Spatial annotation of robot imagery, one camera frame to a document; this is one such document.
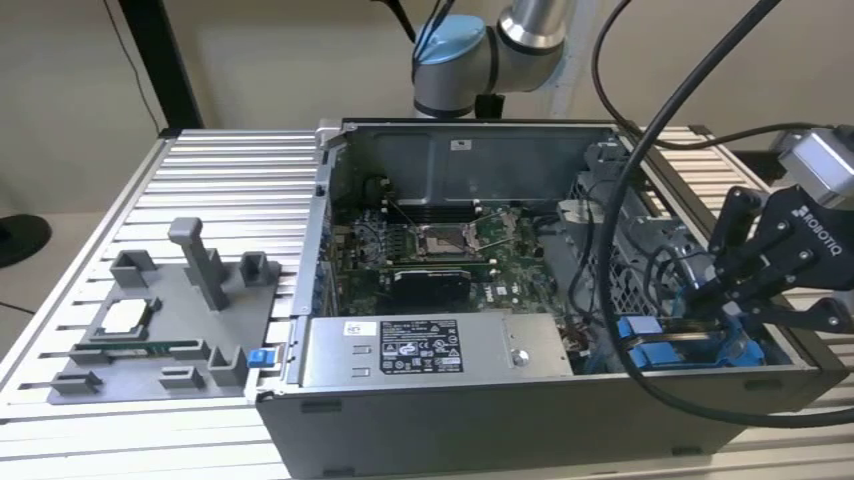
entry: circuit board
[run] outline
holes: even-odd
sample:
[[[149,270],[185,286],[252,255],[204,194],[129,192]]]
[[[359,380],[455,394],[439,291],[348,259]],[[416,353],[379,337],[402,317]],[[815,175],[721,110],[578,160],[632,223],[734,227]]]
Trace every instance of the circuit board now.
[[[364,211],[336,226],[335,243],[340,315],[496,309],[564,315],[520,207],[482,207],[468,222],[430,224],[388,223],[380,211]]]

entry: power supply label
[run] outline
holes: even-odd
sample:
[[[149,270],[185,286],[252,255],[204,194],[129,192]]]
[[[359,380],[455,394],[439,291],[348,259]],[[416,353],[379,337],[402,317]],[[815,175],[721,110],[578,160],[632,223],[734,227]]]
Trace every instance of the power supply label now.
[[[386,375],[463,371],[456,320],[380,322],[379,341]]]

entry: aluminum extrusion table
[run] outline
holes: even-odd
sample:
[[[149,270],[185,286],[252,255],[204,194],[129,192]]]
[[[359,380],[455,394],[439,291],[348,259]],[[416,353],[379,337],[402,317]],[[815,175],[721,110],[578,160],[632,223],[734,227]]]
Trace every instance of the aluminum extrusion table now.
[[[707,138],[687,128],[670,128],[663,135],[686,143]],[[769,190],[725,148],[662,153],[714,213],[733,185]],[[176,216],[201,218],[205,245],[224,260],[263,250],[281,263],[265,342],[286,340],[314,155],[311,131],[189,130],[157,142],[0,364],[0,478],[288,477],[247,399],[53,406],[47,382],[63,369],[61,354],[80,340],[109,291],[108,264],[117,252],[144,248],[157,262],[181,261],[179,247],[165,238]],[[819,295],[798,289],[786,296],[806,308]],[[854,369],[854,336],[822,338]],[[257,375],[252,381],[264,382]],[[803,413],[851,405],[854,380],[847,379]],[[854,478],[853,472],[854,425],[749,429],[711,457],[442,478],[759,480]]]

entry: black cable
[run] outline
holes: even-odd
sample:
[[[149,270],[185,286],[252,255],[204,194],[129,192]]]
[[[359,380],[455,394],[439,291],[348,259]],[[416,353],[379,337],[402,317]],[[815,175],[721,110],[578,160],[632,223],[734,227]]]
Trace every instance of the black cable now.
[[[611,99],[604,92],[604,87],[602,86],[602,77],[599,74],[599,57],[602,55],[602,45],[604,43],[604,39],[607,37],[608,31],[614,26],[614,22],[619,17],[620,13],[631,3],[631,0],[622,0],[607,20],[604,21],[604,25],[602,26],[602,30],[599,31],[599,36],[596,37],[596,42],[592,46],[592,57],[591,57],[591,65],[590,65],[590,73],[592,75],[592,86],[596,90],[596,95],[599,96],[599,101],[604,106],[604,109],[614,117],[618,125],[623,128],[623,130],[628,131],[636,136],[643,135],[643,130],[640,130],[635,124],[619,113],[616,107],[611,103]],[[809,122],[789,122],[789,123],[775,123],[773,125],[765,125],[762,127],[751,128],[742,132],[731,133],[730,135],[725,135],[713,140],[707,140],[703,142],[679,144],[666,142],[663,140],[655,140],[654,144],[662,148],[667,148],[670,150],[699,150],[703,148],[714,147],[715,145],[722,145],[725,143],[734,142],[735,140],[742,140],[749,137],[754,137],[757,135],[762,135],[765,133],[779,132],[785,130],[809,130],[811,128],[831,128],[829,125],[819,125]]]
[[[739,44],[742,39],[747,36],[754,27],[759,24],[765,16],[771,12],[774,7],[779,4],[781,0],[761,0],[751,8],[750,12],[741,19],[735,27],[726,34],[718,45],[708,52],[708,55],[699,62],[694,71],[688,74],[687,78],[676,88],[672,96],[664,103],[660,111],[655,115],[655,118],[650,122],[650,126],[638,140],[635,148],[628,157],[628,161],[620,173],[620,177],[614,189],[611,198],[608,200],[607,211],[604,214],[604,220],[602,222],[602,231],[599,234],[598,251],[599,256],[607,255],[611,242],[614,241],[614,233],[616,231],[616,222],[619,219],[619,211],[626,198],[626,191],[628,189],[630,179],[635,174],[640,162],[643,161],[650,149],[652,148],[654,140],[664,129],[667,122],[676,113],[679,107],[687,100],[688,96],[707,77],[708,73],[714,70],[715,66],[721,63],[721,60],[730,53],[733,48]],[[599,284],[599,296],[600,296],[600,308],[603,317],[606,319],[606,329],[615,345],[615,351],[618,358],[623,365],[627,375],[635,380],[638,386],[662,403],[667,406],[700,417],[708,418],[726,423],[734,423],[738,425],[747,425],[766,428],[809,428],[809,427],[825,427],[831,425],[841,425],[854,422],[854,408],[847,408],[835,412],[810,414],[810,415],[793,415],[793,416],[775,416],[775,415],[754,415],[742,412],[731,412],[708,408],[698,405],[692,402],[683,400],[682,398],[671,395],[660,390],[656,386],[648,383],[643,376],[643,373],[638,369],[634,361],[628,355],[628,351],[624,348],[619,348],[620,336],[616,326],[616,318],[614,305],[607,292],[610,291],[610,279],[608,279],[608,267],[610,258],[599,258],[598,262],[598,276],[596,282]]]
[[[412,29],[412,22],[410,22],[410,17],[406,14],[406,9],[403,5],[400,5],[400,0],[372,0],[375,2],[383,3],[391,13],[394,13],[395,18],[398,19],[398,23],[400,23],[400,27],[403,28],[403,32],[406,33],[410,42],[415,43],[415,30]]]
[[[427,18],[427,23],[424,23],[424,26],[422,27],[422,34],[418,39],[418,43],[415,44],[415,49],[412,50],[412,80],[415,80],[415,72],[422,65],[420,57],[424,54],[424,50],[430,45],[430,40],[432,39],[436,30],[442,26],[442,23],[448,16],[455,1],[456,0],[446,0],[442,8],[438,8],[440,0],[436,0],[432,12],[430,13],[430,17]]]
[[[599,322],[599,320],[595,318],[594,314],[592,314],[592,307],[594,307],[594,299],[596,296],[596,284],[594,282],[594,288],[590,292],[590,307],[587,309],[582,308],[578,305],[578,302],[575,301],[575,290],[578,289],[578,285],[580,283],[580,279],[582,279],[582,275],[584,274],[584,271],[587,270],[587,264],[590,263],[590,254],[592,251],[592,243],[594,243],[594,233],[595,233],[595,222],[594,222],[594,216],[592,216],[592,209],[590,208],[590,203],[595,202],[599,203],[598,200],[595,200],[592,198],[592,191],[595,190],[595,188],[602,185],[603,183],[608,183],[612,182],[614,180],[611,179],[603,179],[603,180],[598,180],[596,182],[594,182],[594,184],[590,186],[590,188],[587,189],[587,191],[584,192],[584,196],[580,198],[580,200],[584,201],[584,207],[587,209],[587,229],[584,230],[584,244],[582,246],[582,254],[579,256],[578,259],[578,266],[575,269],[575,274],[572,275],[572,279],[570,280],[570,287],[567,289],[567,297],[568,297],[568,301],[570,301],[570,306],[572,307],[572,310],[575,310],[579,314],[579,316],[582,317],[582,319],[584,320],[586,323],[596,323],[596,324],[602,324],[602,322]]]
[[[109,9],[109,4],[107,0],[101,0],[104,4],[104,9],[107,10],[107,15],[109,16],[109,23],[112,24],[112,31],[116,32],[116,38],[119,39],[119,45],[121,46],[121,52],[124,53],[124,58],[128,59],[128,64],[131,65],[131,69],[133,70],[133,78],[136,80],[136,89],[139,90],[139,97],[143,99],[143,105],[145,105],[145,111],[148,111],[148,116],[151,117],[151,123],[155,124],[155,133],[160,134],[160,125],[157,124],[157,119],[155,118],[155,113],[151,110],[151,105],[148,105],[148,99],[145,98],[145,92],[143,91],[143,81],[139,78],[139,70],[136,69],[136,65],[133,64],[133,60],[131,59],[131,54],[128,53],[128,48],[124,46],[124,40],[121,39],[121,33],[119,32],[119,26],[116,25],[116,19],[112,16],[112,10]]]
[[[587,324],[596,323],[600,325],[602,322],[598,321],[596,317],[592,315],[592,312],[591,312],[592,304],[594,304],[594,296],[595,296],[595,283],[594,283],[594,290],[590,292],[590,305],[591,305],[590,309],[582,308],[580,305],[578,305],[578,302],[575,301],[575,290],[578,290],[578,285],[580,283],[582,275],[584,273],[584,270],[587,269],[587,263],[590,262],[590,253],[592,251],[592,242],[594,242],[594,233],[595,233],[594,231],[595,223],[592,219],[592,210],[590,208],[590,201],[586,202],[586,205],[587,205],[587,228],[584,230],[584,245],[582,246],[582,254],[578,259],[575,274],[572,275],[572,280],[570,280],[567,297],[570,301],[570,306],[572,307],[572,310],[575,310],[578,315],[582,317],[582,320]]]
[[[19,307],[17,305],[12,305],[11,303],[0,302],[0,307],[11,308],[12,310],[17,310],[19,312],[28,313],[29,315],[36,314],[36,312],[33,312],[32,310],[24,307]]]

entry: blue connector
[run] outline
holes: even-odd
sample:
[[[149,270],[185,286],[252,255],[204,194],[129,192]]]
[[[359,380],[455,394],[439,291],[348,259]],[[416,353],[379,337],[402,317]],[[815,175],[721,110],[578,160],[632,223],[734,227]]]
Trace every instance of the blue connector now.
[[[245,363],[249,368],[273,367],[276,365],[276,351],[256,348],[249,352]]]

